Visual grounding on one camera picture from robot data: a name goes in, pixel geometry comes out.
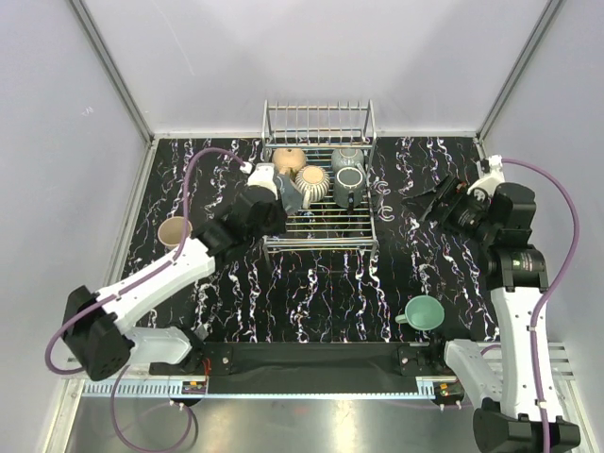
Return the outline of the mint green mug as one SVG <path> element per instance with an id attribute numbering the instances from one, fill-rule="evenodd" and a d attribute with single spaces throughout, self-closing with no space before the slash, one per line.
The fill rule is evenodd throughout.
<path id="1" fill-rule="evenodd" d="M 445 309 L 436 298 L 422 294 L 412 298 L 406 304 L 404 312 L 394 320 L 419 331 L 433 330 L 445 320 Z"/>

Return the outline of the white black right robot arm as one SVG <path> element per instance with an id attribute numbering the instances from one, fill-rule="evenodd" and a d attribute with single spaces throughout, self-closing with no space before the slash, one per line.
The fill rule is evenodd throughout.
<path id="1" fill-rule="evenodd" d="M 427 353 L 439 375 L 454 372 L 473 407 L 482 452 L 569 452 L 579 426 L 565 420 L 553 382 L 545 329 L 548 280 L 543 254 L 530 244 L 535 193 L 513 182 L 470 188 L 454 176 L 404 200 L 420 222 L 471 240 L 499 325 L 502 373 L 468 339 L 448 339 Z"/>

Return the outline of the beige tall tumbler cup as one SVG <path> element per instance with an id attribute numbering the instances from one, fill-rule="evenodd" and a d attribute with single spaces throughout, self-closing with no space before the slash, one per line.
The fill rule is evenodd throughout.
<path id="1" fill-rule="evenodd" d="M 159 242 L 167 249 L 177 248 L 182 239 L 182 233 L 186 237 L 191 235 L 193 226 L 189 220 L 183 216 L 173 216 L 163 221 L 158 228 Z"/>

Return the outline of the grey ribbed ceramic mug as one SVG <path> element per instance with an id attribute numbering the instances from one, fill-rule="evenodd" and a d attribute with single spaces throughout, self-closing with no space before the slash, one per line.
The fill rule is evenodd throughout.
<path id="1" fill-rule="evenodd" d="M 295 184 L 303 195 L 302 207 L 308 209 L 311 204 L 321 202 L 326 197 L 330 181 L 323 167 L 307 165 L 297 173 Z"/>

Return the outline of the tan round ceramic mug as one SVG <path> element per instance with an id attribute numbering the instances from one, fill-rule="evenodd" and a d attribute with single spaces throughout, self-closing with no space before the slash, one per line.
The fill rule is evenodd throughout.
<path id="1" fill-rule="evenodd" d="M 307 160 L 305 152 L 300 148 L 276 148 L 272 154 L 272 162 L 280 174 L 295 178 L 306 166 Z"/>

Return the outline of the grey speckled ceramic mug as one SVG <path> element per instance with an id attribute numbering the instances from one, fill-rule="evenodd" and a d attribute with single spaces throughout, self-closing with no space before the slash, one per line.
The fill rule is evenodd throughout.
<path id="1" fill-rule="evenodd" d="M 364 154 L 358 148 L 339 148 L 331 154 L 331 169 L 337 174 L 346 167 L 360 167 L 364 169 Z"/>

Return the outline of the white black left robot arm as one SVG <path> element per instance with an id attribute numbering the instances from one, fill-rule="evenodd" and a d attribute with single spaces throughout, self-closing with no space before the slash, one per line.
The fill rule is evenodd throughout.
<path id="1" fill-rule="evenodd" d="M 253 242 L 285 229 L 277 190 L 246 187 L 223 212 L 198 227 L 182 249 L 95 293 L 74 289 L 67 298 L 60 337 L 92 381 L 127 365 L 167 366 L 191 375 L 203 363 L 200 334 L 177 323 L 137 327 L 149 311 L 199 279 L 244 256 Z"/>

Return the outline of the dark green glass cup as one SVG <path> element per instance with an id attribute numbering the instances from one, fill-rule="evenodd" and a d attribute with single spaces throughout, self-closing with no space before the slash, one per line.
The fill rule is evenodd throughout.
<path id="1" fill-rule="evenodd" d="M 361 204 L 364 188 L 363 172 L 355 167 L 344 167 L 335 176 L 334 202 L 343 209 L 352 210 Z"/>

